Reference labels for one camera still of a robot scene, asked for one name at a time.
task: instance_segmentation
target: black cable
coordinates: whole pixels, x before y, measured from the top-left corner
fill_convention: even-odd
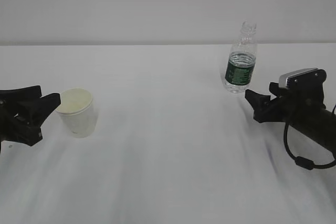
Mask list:
[[[334,113],[335,109],[336,109],[336,105],[335,105],[334,109],[332,110],[332,115],[334,117],[335,117],[335,113]],[[295,163],[298,166],[301,166],[301,167],[303,167],[305,169],[308,169],[308,170],[328,169],[328,168],[331,168],[331,167],[335,166],[336,165],[336,159],[334,161],[328,163],[328,164],[325,164],[325,165],[316,165],[310,159],[300,157],[300,156],[295,157],[294,154],[290,151],[289,146],[288,146],[288,128],[289,128],[290,121],[291,121],[292,116],[293,116],[295,111],[296,111],[296,109],[294,109],[293,112],[287,118],[286,123],[285,123],[285,128],[283,130],[284,146],[285,146],[287,154],[295,161]]]

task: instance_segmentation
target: bottle neck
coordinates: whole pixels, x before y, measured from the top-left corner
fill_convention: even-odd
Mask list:
[[[240,33],[239,35],[239,43],[244,45],[244,44],[254,44],[256,43],[256,37],[255,37],[256,33]]]

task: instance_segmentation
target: cup rim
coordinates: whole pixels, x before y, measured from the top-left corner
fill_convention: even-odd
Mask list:
[[[60,94],[60,96],[62,96],[63,93],[65,93],[65,92],[69,92],[69,91],[71,91],[71,90],[83,90],[83,91],[88,92],[88,93],[90,94],[90,101],[89,101],[88,104],[85,105],[82,109],[77,110],[77,111],[74,111],[74,112],[60,112],[60,111],[58,111],[58,108],[59,108],[59,107],[57,107],[55,111],[56,111],[58,114],[60,114],[60,115],[76,115],[76,114],[80,114],[80,113],[84,112],[85,110],[87,110],[87,109],[92,105],[92,102],[93,102],[93,96],[92,96],[91,92],[88,91],[88,90],[86,90],[86,89],[82,89],[82,88],[71,88],[71,89],[67,89],[67,90],[63,91],[63,92]]]

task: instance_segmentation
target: white wall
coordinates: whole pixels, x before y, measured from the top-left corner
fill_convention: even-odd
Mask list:
[[[336,0],[0,0],[0,44],[336,41]]]

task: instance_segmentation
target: plastic water bottle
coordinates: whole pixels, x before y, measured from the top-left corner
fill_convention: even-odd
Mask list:
[[[241,28],[238,41],[231,47],[226,71],[224,67],[220,71],[224,87],[232,93],[241,93],[248,88],[256,63],[257,24],[244,22]]]

